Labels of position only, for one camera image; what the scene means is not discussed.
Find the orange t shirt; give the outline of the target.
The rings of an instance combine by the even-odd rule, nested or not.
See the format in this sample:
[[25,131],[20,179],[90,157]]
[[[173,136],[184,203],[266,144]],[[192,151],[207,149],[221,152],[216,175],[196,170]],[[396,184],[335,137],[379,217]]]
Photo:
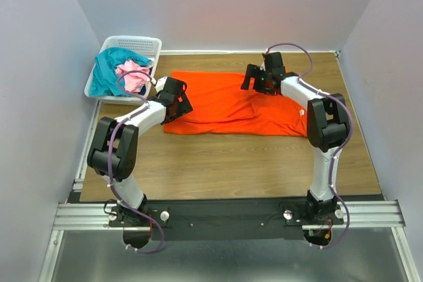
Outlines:
[[307,136],[304,107],[282,95],[242,90],[241,73],[173,71],[172,77],[187,84],[193,111],[166,123],[166,133]]

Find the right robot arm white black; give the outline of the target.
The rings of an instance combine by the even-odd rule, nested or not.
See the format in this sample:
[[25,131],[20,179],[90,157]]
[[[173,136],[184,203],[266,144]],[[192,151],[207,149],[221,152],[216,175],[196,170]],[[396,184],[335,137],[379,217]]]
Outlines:
[[307,192],[305,218],[320,223],[336,211],[339,156],[352,136],[352,117],[342,94],[329,94],[286,71],[279,52],[264,53],[262,65],[247,65],[242,90],[288,97],[307,109],[307,138],[315,150],[313,181]]

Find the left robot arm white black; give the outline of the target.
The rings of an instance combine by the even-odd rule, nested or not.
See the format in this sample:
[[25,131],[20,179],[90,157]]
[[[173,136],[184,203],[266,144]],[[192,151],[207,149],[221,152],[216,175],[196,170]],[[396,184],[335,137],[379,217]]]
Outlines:
[[142,98],[135,110],[98,122],[87,155],[87,165],[106,180],[124,218],[133,226],[151,217],[147,197],[137,185],[134,167],[139,137],[156,125],[164,125],[193,111],[186,95],[188,85],[172,77],[154,82],[156,95]]

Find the pink t shirt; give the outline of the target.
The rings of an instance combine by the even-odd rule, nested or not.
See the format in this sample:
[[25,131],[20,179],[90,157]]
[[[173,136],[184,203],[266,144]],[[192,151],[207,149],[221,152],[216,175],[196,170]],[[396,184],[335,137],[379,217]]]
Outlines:
[[141,92],[141,88],[147,82],[147,76],[141,74],[141,72],[149,73],[150,69],[148,67],[138,65],[136,62],[130,59],[125,63],[118,65],[116,68],[117,76],[123,75],[130,71],[137,71],[137,73],[130,73],[123,78],[124,88],[128,92],[139,93]]

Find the teal t shirt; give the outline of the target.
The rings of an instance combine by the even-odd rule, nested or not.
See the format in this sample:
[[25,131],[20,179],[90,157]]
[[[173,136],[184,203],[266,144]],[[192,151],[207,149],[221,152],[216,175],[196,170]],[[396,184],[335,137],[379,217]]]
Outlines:
[[137,71],[130,71],[120,76],[116,74],[117,66],[129,59],[149,69],[153,66],[153,62],[149,58],[129,49],[118,47],[105,49],[95,57],[92,81],[89,85],[89,96],[130,97],[129,92],[124,88],[123,78],[130,73],[137,73]]

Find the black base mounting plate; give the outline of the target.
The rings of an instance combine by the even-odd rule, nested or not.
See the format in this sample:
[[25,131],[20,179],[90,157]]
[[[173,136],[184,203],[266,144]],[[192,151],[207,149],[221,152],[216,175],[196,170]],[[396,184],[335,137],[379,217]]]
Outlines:
[[178,240],[311,240],[326,246],[335,225],[344,224],[339,206],[314,212],[304,197],[150,200],[147,216],[120,205],[107,213],[109,226],[124,229],[124,242],[148,238]]

